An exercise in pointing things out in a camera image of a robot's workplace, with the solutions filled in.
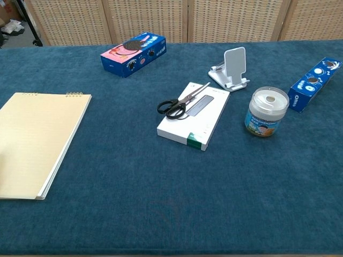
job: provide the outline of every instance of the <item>blue cardboard box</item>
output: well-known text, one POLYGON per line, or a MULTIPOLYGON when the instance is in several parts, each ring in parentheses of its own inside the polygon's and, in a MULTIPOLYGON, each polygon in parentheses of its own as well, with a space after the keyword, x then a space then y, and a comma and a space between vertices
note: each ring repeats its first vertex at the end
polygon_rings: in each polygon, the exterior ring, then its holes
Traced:
POLYGON ((297 112, 302 112, 341 65, 341 61, 332 58, 322 59, 290 88, 288 92, 289 107, 297 112))
POLYGON ((144 32, 100 55, 103 68, 127 77, 167 51, 166 38, 144 32))

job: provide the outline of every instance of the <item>wicker panel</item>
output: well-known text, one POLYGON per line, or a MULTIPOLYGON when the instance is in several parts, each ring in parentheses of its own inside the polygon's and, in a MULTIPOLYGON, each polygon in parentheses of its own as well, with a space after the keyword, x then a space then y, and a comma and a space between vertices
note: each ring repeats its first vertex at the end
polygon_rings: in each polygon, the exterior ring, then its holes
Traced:
POLYGON ((29 6, 53 46, 112 43, 101 0, 30 0, 29 6))
POLYGON ((343 39, 342 0, 298 0, 289 15, 282 40, 343 39))
POLYGON ((269 41, 281 7, 286 9, 284 13, 287 11, 289 3, 285 6, 282 3, 282 0, 193 0, 189 42, 269 41))
POLYGON ((142 32, 164 35, 167 42, 187 41, 187 0, 103 0, 115 43, 142 32))

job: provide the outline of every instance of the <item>scissors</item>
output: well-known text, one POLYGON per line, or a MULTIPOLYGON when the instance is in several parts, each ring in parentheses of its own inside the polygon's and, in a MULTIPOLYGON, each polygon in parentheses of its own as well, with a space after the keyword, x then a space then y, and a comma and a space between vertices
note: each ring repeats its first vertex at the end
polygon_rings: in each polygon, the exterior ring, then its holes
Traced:
POLYGON ((190 101, 192 99, 194 99, 194 97, 197 94, 199 94, 201 91, 203 91, 209 84, 210 83, 207 83, 207 84, 199 87, 197 90, 194 90, 192 93, 187 95, 182 100, 170 99, 170 100, 167 100, 167 101, 164 101, 164 102, 160 103, 157 106, 157 111, 160 114, 165 114, 167 116, 167 118, 169 118, 169 119, 178 119, 178 118, 180 118, 186 112, 186 105, 189 104, 190 101), (168 107, 166 107, 165 109, 161 109, 162 106, 167 105, 167 104, 168 104, 168 107))

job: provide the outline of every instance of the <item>phone stand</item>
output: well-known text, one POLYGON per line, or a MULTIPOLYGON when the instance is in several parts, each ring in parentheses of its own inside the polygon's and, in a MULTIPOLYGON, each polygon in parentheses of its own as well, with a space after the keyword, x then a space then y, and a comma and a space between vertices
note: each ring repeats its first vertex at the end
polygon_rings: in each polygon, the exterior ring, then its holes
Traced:
POLYGON ((224 62, 211 67, 208 75, 223 89, 233 92, 247 86, 250 80, 242 78, 245 72, 245 48, 238 47, 225 51, 224 62))

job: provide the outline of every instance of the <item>plastic jar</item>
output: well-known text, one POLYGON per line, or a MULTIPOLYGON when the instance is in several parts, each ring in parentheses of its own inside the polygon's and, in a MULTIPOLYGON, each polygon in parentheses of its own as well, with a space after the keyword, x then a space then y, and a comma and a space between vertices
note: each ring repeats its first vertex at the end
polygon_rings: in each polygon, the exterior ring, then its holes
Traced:
POLYGON ((289 106, 288 95, 275 87, 261 87, 252 95, 245 117, 246 128, 254 135, 275 133, 289 106))

